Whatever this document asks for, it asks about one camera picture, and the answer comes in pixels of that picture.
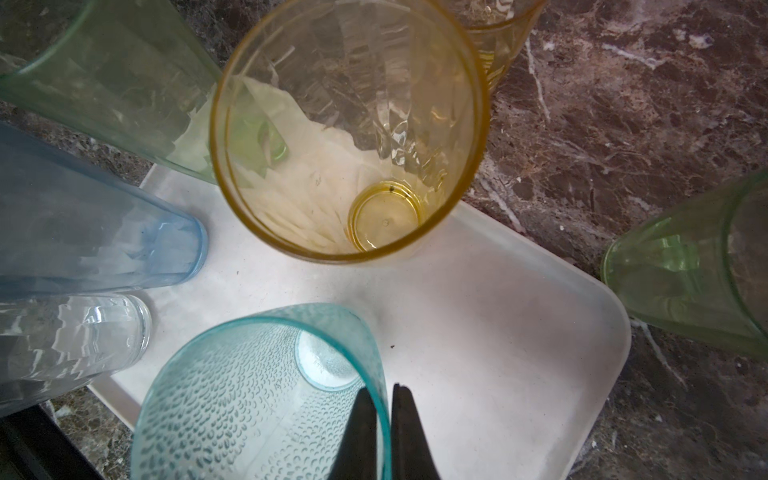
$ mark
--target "brown marble surface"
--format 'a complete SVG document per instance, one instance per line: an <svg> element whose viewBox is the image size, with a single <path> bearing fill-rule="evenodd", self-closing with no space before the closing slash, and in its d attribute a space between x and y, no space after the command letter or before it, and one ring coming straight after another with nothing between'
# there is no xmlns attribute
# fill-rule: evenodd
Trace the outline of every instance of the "brown marble surface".
<svg viewBox="0 0 768 480"><path fill-rule="evenodd" d="M223 65L270 2L175 4ZM492 98L465 199L596 275L624 231L768 166L767 19L764 0L552 0ZM148 169L7 104L0 118L132 183ZM93 395L54 406L107 478L127 478L130 432ZM768 478L768 364L636 325L569 478Z"/></svg>

